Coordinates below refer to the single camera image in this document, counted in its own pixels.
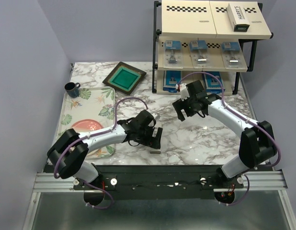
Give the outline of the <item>tall white slim box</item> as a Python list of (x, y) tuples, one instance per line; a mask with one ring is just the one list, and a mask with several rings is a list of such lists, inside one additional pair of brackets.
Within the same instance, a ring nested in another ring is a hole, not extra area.
[(159, 146), (159, 148), (150, 148), (149, 152), (152, 153), (152, 154), (160, 154), (161, 153), (161, 151), (160, 151), (161, 134), (160, 135), (158, 134), (159, 129), (162, 130), (162, 128), (160, 128), (160, 127), (154, 127), (153, 128), (152, 137), (157, 140), (156, 143), (157, 143), (157, 146)]

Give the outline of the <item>blue Harry's razor box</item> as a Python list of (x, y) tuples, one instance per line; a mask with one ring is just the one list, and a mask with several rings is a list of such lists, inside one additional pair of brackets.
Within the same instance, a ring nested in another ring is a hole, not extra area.
[[(220, 72), (210, 71), (208, 73), (214, 75), (222, 83), (222, 85), (224, 87)], [(202, 78), (203, 78), (203, 83), (204, 83), (204, 87), (205, 87), (206, 92), (215, 93), (215, 94), (222, 93), (221, 86), (215, 78), (211, 77), (210, 75), (207, 75), (206, 73), (202, 74)]]
[(163, 90), (170, 93), (177, 93), (176, 84), (182, 79), (182, 72), (168, 70), (163, 76)]

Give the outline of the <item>blister razor pack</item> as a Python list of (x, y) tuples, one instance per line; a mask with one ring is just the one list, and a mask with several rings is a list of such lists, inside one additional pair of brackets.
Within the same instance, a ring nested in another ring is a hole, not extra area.
[(239, 42), (223, 42), (221, 53), (226, 69), (242, 69), (242, 52)]
[(190, 57), (195, 69), (210, 67), (211, 58), (205, 40), (193, 40), (189, 43)]
[(166, 40), (163, 43), (163, 63), (166, 69), (183, 69), (183, 54), (180, 41)]

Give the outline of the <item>white Harry's box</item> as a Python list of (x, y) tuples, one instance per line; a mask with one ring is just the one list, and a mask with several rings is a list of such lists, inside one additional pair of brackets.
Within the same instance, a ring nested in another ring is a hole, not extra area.
[(227, 6), (227, 13), (234, 32), (248, 31), (250, 22), (241, 3), (230, 2)]

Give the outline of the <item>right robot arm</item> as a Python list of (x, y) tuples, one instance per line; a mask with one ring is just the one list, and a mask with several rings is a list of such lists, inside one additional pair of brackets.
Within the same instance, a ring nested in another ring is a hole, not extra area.
[(173, 102), (178, 119), (202, 113), (210, 116), (228, 128), (239, 138), (239, 152), (236, 157), (220, 166), (212, 176), (213, 182), (225, 188), (234, 177), (253, 169), (277, 153), (273, 129), (269, 122), (257, 122), (229, 106), (217, 94), (207, 94), (199, 80), (177, 85), (180, 99)]

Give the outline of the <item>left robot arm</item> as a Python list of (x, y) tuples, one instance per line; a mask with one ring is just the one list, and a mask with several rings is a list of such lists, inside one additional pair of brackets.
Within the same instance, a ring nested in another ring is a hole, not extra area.
[(101, 178), (95, 166), (85, 161), (88, 153), (125, 142), (159, 150), (162, 132), (154, 116), (142, 110), (136, 117), (118, 120), (107, 128), (80, 133), (73, 128), (68, 129), (50, 148), (47, 156), (54, 166), (56, 179), (74, 177), (84, 181), (90, 189), (96, 189)]

